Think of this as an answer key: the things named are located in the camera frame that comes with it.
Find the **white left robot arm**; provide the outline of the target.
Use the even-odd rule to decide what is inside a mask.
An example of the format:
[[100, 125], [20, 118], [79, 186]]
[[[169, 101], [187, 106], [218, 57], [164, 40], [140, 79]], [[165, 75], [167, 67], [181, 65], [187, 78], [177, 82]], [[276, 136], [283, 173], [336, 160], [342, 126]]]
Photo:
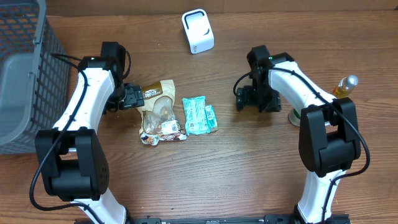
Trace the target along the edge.
[[88, 223], [132, 223], [109, 189], [109, 165], [98, 139], [102, 115], [144, 106], [141, 87], [126, 83], [131, 56], [118, 42], [103, 42], [98, 57], [75, 65], [78, 82], [66, 110], [35, 137], [39, 166], [29, 189], [42, 211], [78, 207]]

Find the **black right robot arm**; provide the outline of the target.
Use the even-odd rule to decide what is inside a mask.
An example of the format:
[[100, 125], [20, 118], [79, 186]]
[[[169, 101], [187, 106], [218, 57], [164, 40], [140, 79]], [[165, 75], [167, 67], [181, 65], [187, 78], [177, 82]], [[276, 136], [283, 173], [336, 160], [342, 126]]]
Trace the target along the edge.
[[342, 178], [361, 154], [356, 107], [337, 99], [311, 81], [287, 53], [271, 55], [265, 45], [246, 56], [251, 85], [233, 88], [236, 107], [257, 106], [260, 112], [280, 111], [283, 96], [299, 113], [298, 151], [307, 169], [301, 199], [286, 223], [350, 223], [348, 215], [331, 211]]

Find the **yellow bottle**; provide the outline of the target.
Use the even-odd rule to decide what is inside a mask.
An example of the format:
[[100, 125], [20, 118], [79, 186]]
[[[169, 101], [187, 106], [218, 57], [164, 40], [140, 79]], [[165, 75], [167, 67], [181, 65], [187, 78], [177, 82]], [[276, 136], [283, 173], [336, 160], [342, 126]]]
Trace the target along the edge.
[[331, 94], [338, 99], [345, 98], [354, 90], [358, 83], [359, 79], [356, 75], [344, 77], [339, 84], [334, 87]]

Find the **brown snack packet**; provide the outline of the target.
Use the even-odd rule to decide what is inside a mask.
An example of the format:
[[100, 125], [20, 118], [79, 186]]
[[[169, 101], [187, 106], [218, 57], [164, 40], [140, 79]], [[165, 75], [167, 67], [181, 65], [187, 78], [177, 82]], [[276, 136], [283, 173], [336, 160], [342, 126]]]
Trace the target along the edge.
[[158, 145], [161, 141], [184, 141], [187, 139], [173, 111], [175, 84], [173, 80], [161, 80], [142, 88], [144, 106], [138, 107], [141, 114], [140, 139], [143, 144]]

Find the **light blue wipes pack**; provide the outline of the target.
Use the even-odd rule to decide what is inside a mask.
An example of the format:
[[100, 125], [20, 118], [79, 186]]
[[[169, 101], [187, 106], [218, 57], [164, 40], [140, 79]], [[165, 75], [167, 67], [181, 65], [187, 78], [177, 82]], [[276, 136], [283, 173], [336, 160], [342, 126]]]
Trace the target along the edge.
[[206, 98], [197, 96], [194, 98], [183, 98], [185, 112], [185, 129], [187, 135], [200, 135], [210, 133], [210, 127], [206, 117]]

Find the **green lid jar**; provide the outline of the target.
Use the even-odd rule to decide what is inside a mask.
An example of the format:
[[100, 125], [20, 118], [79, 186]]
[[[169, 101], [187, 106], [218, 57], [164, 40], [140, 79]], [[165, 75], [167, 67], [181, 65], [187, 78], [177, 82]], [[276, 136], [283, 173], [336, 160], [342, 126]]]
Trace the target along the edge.
[[290, 123], [293, 124], [294, 126], [297, 126], [297, 127], [300, 126], [301, 117], [300, 117], [299, 113], [294, 108], [292, 108], [289, 111], [288, 119], [289, 119]]

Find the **teal tissue pack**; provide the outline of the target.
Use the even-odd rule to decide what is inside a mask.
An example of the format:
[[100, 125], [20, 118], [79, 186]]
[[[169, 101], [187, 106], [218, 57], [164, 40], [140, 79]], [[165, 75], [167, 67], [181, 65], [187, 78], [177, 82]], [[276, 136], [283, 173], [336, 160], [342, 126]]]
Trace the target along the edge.
[[215, 111], [212, 105], [205, 106], [206, 117], [211, 132], [218, 130], [218, 122], [216, 119]]

